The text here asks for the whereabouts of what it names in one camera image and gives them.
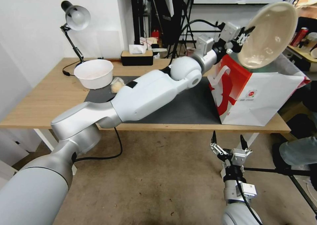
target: black table mat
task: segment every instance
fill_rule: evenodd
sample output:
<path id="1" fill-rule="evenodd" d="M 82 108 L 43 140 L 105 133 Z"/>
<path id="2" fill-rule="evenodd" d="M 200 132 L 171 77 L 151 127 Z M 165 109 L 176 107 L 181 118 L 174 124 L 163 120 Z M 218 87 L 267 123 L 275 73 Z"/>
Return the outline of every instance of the black table mat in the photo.
<path id="1" fill-rule="evenodd" d="M 119 76 L 128 83 L 138 76 Z M 198 85 L 178 94 L 170 103 L 139 121 L 125 123 L 144 124 L 221 124 L 219 115 L 208 86 L 207 77 Z M 111 93 L 110 85 L 90 90 L 85 101 L 104 103 L 116 94 Z"/>

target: lamp shade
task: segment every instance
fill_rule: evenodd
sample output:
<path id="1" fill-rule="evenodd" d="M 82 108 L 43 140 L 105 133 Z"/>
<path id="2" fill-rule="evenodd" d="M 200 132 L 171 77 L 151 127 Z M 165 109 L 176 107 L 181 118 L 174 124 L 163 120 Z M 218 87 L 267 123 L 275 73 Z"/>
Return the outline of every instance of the lamp shade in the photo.
<path id="1" fill-rule="evenodd" d="M 255 69 L 274 61 L 291 41 L 297 20 L 296 9 L 288 2 L 264 6 L 246 27 L 255 29 L 238 54 L 239 62 Z"/>
<path id="2" fill-rule="evenodd" d="M 89 11 L 79 5 L 72 5 L 69 1 L 63 1 L 61 4 L 65 11 L 65 18 L 67 25 L 76 31 L 85 29 L 90 22 Z"/>

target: lamp arm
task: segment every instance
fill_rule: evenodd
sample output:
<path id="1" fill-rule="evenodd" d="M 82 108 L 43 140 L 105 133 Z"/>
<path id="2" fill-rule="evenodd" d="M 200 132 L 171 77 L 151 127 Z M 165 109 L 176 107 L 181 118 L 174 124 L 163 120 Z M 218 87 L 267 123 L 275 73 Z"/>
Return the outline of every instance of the lamp arm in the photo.
<path id="1" fill-rule="evenodd" d="M 70 45 L 72 45 L 74 52 L 76 53 L 76 55 L 78 56 L 80 63 L 84 62 L 84 56 L 81 53 L 81 51 L 73 44 L 72 40 L 70 39 L 70 37 L 68 36 L 67 32 L 71 29 L 69 27 L 67 27 L 67 24 L 64 24 L 63 26 L 60 27 L 61 30 L 64 32 L 67 40 L 69 41 Z"/>

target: tissue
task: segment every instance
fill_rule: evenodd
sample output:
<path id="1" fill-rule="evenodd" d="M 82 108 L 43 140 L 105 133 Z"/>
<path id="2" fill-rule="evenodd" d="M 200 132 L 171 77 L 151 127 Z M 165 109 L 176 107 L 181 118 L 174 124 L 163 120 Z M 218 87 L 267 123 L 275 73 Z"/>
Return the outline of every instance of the tissue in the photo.
<path id="1" fill-rule="evenodd" d="M 145 50 L 145 46 L 142 45 L 129 45 L 130 54 L 144 54 Z"/>

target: shopping bag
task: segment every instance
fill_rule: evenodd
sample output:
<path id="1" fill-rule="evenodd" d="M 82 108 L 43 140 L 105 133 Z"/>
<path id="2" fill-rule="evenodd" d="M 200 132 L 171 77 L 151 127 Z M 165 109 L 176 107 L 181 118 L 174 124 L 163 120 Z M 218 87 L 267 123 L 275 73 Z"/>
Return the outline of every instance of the shopping bag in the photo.
<path id="1" fill-rule="evenodd" d="M 222 124 L 265 126 L 292 93 L 310 81 L 283 55 L 272 67 L 276 72 L 251 73 L 229 55 L 222 58 L 208 75 Z"/>

